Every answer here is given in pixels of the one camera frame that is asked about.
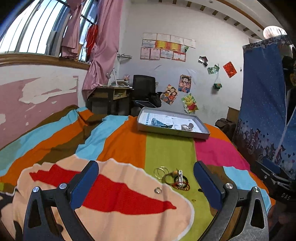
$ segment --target colorful striped blanket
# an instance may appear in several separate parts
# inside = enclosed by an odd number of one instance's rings
[[[70,106],[0,150],[1,221],[21,240],[25,211],[34,186],[52,189],[69,182],[89,160],[99,176],[76,213],[95,240],[198,240],[216,210],[209,206],[193,175],[202,160],[224,182],[250,190],[259,186],[266,210],[274,204],[263,183],[229,139],[206,125],[208,140],[137,131],[131,116],[95,115]],[[154,177],[154,169],[181,169],[189,191],[172,189]],[[161,187],[162,192],[154,192]],[[65,240],[71,240],[52,208]],[[240,208],[224,233],[227,240]]]

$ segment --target black office chair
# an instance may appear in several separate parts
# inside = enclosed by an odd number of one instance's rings
[[[162,93],[155,92],[154,77],[137,74],[133,76],[133,107],[161,107],[160,95]]]

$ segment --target orange stripe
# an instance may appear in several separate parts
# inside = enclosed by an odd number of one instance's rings
[[[130,163],[144,168],[146,158],[146,133],[137,131],[137,117],[129,116],[105,141],[98,161],[114,158],[118,162]]]
[[[254,181],[257,183],[258,187],[265,189],[266,192],[269,194],[267,187],[264,185],[264,183],[252,172],[249,172],[251,178],[254,179]],[[273,198],[270,198],[271,205],[275,205],[276,201]]]
[[[217,127],[205,123],[205,126],[210,131],[210,137],[215,137],[227,142],[231,142],[228,137]]]
[[[64,127],[60,131],[54,133],[50,138],[40,142],[33,149],[26,152],[22,157],[16,159],[8,172],[0,177],[0,182],[10,183],[14,186],[24,168],[31,167],[40,161],[46,154],[51,151],[51,148],[57,145],[64,144],[70,141],[73,137],[77,136],[83,130],[83,126],[87,126],[84,120],[80,117],[87,117],[89,110],[79,112],[77,121]]]

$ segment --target desk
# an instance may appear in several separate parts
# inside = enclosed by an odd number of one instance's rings
[[[129,107],[128,114],[131,114],[131,92],[133,89],[129,87],[115,87],[115,86],[101,86],[95,88],[95,90],[91,93],[86,101],[86,107],[92,111],[92,102],[101,101],[107,102],[107,114],[111,114],[111,108],[113,102],[115,102],[115,111],[118,115],[119,111],[119,101],[123,98],[129,98]]]

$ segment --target metal bolt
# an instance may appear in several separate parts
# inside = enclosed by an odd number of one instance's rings
[[[66,187],[67,187],[67,184],[66,183],[62,183],[62,184],[60,184],[60,189],[65,189]]]
[[[39,191],[39,187],[34,187],[33,188],[33,192],[38,192]]]
[[[226,183],[225,186],[228,189],[232,189],[233,188],[233,184],[232,183]]]
[[[258,187],[253,187],[253,190],[254,190],[255,192],[259,192],[259,188],[258,188]]]

